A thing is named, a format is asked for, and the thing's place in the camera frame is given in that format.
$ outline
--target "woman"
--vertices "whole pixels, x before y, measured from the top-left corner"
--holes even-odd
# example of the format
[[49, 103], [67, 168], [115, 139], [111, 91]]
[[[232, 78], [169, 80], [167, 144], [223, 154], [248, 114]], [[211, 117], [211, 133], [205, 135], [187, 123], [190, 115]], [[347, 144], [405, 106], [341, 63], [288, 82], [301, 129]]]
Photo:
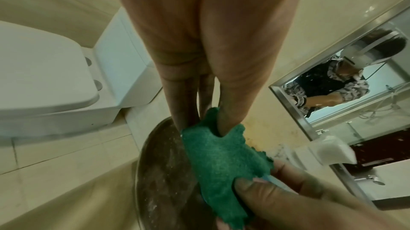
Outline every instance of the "woman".
[[329, 61], [313, 67], [285, 84], [283, 89], [306, 117], [322, 107], [359, 99], [369, 93], [363, 68], [387, 61], [401, 52], [406, 43], [406, 38], [400, 37], [398, 32], [374, 30], [353, 46], [346, 47], [340, 56], [334, 55]]

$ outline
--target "mirror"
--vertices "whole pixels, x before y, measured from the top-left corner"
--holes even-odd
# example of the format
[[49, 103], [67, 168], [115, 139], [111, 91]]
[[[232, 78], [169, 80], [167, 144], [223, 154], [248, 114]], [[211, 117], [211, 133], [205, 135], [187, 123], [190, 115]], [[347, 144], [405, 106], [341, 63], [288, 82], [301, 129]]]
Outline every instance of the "mirror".
[[357, 164], [345, 168], [379, 205], [410, 198], [409, 36], [406, 10], [271, 86], [308, 136], [336, 136], [353, 149]]

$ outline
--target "dark hair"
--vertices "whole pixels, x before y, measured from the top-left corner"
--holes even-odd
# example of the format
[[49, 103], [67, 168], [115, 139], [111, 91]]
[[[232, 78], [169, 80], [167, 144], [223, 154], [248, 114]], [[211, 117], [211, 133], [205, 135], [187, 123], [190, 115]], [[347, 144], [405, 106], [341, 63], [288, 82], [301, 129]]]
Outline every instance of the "dark hair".
[[[362, 37], [360, 40], [370, 45], [391, 32], [393, 31], [390, 29], [376, 29]], [[398, 35], [378, 44], [373, 49], [379, 51], [385, 58], [387, 58], [400, 53], [406, 47], [406, 44], [407, 39]]]

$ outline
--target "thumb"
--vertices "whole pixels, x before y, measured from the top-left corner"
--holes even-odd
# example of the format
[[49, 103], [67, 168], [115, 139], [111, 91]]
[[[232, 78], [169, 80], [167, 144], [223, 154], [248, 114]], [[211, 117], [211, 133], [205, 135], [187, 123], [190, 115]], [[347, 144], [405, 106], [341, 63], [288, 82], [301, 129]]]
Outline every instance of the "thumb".
[[290, 193], [268, 182], [238, 178], [234, 187], [256, 216], [280, 229], [331, 229], [333, 215], [343, 212], [341, 205]]

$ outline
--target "toilet tank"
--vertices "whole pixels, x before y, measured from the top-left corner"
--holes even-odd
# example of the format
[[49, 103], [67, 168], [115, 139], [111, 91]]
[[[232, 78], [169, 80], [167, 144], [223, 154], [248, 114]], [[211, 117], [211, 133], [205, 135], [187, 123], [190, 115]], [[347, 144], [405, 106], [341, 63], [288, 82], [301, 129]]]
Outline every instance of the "toilet tank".
[[159, 74], [123, 7], [97, 41], [94, 53], [119, 108], [148, 104], [160, 91]]

